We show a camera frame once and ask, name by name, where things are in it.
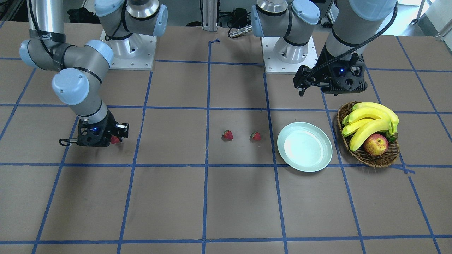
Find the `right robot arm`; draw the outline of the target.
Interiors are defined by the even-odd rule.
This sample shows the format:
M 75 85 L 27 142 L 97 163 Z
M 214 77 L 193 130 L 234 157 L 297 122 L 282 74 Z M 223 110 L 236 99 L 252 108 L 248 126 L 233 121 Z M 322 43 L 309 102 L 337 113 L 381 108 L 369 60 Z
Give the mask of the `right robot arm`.
M 118 123 L 98 94 L 114 58 L 145 53 L 141 35 L 161 37 L 168 8 L 158 0 L 96 0 L 95 13 L 103 26 L 103 40 L 83 47 L 66 43 L 59 0 L 29 0 L 30 39 L 19 54 L 29 66 L 55 71 L 52 89 L 79 118 L 78 136 L 60 139 L 62 146 L 107 147 L 129 136 L 129 124 Z

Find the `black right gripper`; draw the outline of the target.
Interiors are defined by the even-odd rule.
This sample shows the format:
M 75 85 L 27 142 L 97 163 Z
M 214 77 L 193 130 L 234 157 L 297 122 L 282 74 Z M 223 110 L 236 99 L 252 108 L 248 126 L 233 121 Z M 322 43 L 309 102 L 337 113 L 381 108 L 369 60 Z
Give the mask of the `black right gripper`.
M 110 145 L 110 137 L 113 136 L 116 121 L 108 110 L 107 115 L 100 122 L 91 124 L 79 120 L 78 137 L 76 145 L 85 147 L 107 147 Z

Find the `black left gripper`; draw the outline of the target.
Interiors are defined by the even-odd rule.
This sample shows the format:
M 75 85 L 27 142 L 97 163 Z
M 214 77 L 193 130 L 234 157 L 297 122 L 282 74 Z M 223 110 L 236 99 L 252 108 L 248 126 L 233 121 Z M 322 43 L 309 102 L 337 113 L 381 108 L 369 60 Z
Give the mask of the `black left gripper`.
M 364 92 L 365 68 L 363 56 L 358 53 L 352 53 L 349 60 L 338 59 L 320 70 L 320 82 L 329 84 L 321 91 L 333 95 Z

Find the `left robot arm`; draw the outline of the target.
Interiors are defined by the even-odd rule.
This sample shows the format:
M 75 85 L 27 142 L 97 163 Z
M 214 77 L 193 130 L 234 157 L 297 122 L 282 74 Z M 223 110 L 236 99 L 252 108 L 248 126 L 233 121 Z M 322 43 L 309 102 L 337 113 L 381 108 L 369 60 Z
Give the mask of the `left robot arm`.
M 336 0 L 339 13 L 314 67 L 300 65 L 293 78 L 303 96 L 310 87 L 324 94 L 361 93 L 364 79 L 363 52 L 383 34 L 397 16 L 396 0 Z M 277 37 L 274 52 L 279 60 L 300 64 L 320 18 L 310 0 L 257 0 L 251 8 L 251 26 L 257 37 Z

